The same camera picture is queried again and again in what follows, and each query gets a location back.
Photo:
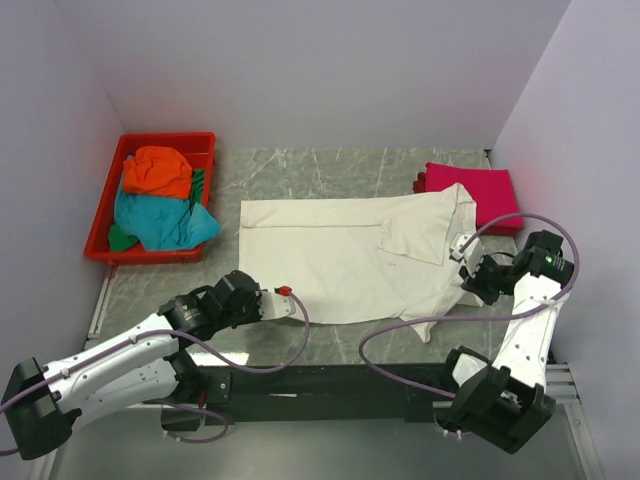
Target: green cloth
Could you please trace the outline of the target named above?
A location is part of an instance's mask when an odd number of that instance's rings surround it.
[[[109,229],[109,246],[112,252],[124,252],[138,243],[138,238],[127,235],[115,223]]]
[[[193,210],[196,203],[202,203],[202,191],[204,190],[204,176],[206,170],[194,170],[191,179],[191,193],[189,194],[189,211]],[[138,243],[134,235],[127,235],[115,223],[109,229],[109,247],[112,252],[124,252]]]
[[[189,195],[189,210],[193,210],[196,203],[202,203],[202,191],[204,190],[204,174],[206,170],[194,170],[191,180],[191,195]]]

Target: gray floor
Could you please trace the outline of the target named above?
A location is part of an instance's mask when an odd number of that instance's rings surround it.
[[[174,295],[202,284],[215,284],[238,267],[238,225],[242,200],[281,198],[366,198],[412,195],[412,182],[428,161],[460,167],[489,168],[480,149],[251,149],[217,152],[210,211],[221,234],[205,246],[204,260],[190,265],[118,268],[106,307],[100,340],[134,326]],[[515,249],[511,239],[483,237],[490,251]],[[456,306],[451,313],[495,315],[511,311],[503,298],[481,310]],[[398,319],[313,327],[300,364],[359,363],[357,345],[368,332]],[[506,324],[441,323],[424,344],[412,329],[396,330],[370,342],[372,360],[381,363],[439,362],[464,345],[494,357]],[[249,364],[277,364],[289,358],[301,338],[301,324],[282,320],[218,333],[211,344],[222,352],[245,352]]]
[[[162,438],[159,411],[124,411],[89,425],[61,449],[60,480],[578,480],[564,409],[509,455],[473,435],[395,420],[246,423],[209,445]],[[198,432],[198,438],[217,427]]]

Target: white wall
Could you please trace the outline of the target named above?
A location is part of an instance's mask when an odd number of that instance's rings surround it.
[[[640,470],[640,3],[573,0],[493,152],[523,210],[575,235],[583,270],[553,349],[610,479]]]
[[[104,269],[82,258],[121,126],[49,0],[0,3],[0,388],[81,348]],[[13,447],[4,420],[0,449]],[[30,464],[0,459],[0,478]]]
[[[124,127],[492,147],[569,0],[55,0]]]

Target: white cloth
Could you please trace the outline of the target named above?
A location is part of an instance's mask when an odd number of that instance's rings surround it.
[[[240,269],[262,288],[292,287],[314,323],[444,314],[464,293],[449,245],[475,231],[475,211],[460,184],[403,197],[242,202]],[[416,328],[423,341],[432,326]]]

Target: gray marble surface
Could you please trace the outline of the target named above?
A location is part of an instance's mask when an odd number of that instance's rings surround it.
[[[478,149],[247,149],[216,152],[210,211],[222,225],[220,235],[204,248],[203,261],[188,265],[119,267],[100,341],[134,326],[174,295],[218,279],[238,267],[238,225],[242,200],[282,198],[367,198],[412,195],[412,182],[427,161],[460,167],[489,168]],[[514,252],[506,237],[482,239],[489,252]],[[451,313],[477,316],[511,311],[509,298],[482,309],[456,306]],[[360,363],[357,346],[367,333],[402,323],[384,319],[351,325],[314,325],[299,364]],[[464,345],[489,357],[500,348],[506,324],[441,322],[424,344],[411,328],[395,330],[369,343],[379,363],[440,362],[452,348]],[[288,359],[302,339],[302,324],[287,319],[222,331],[210,344],[222,352],[247,352],[251,365],[273,365]]]

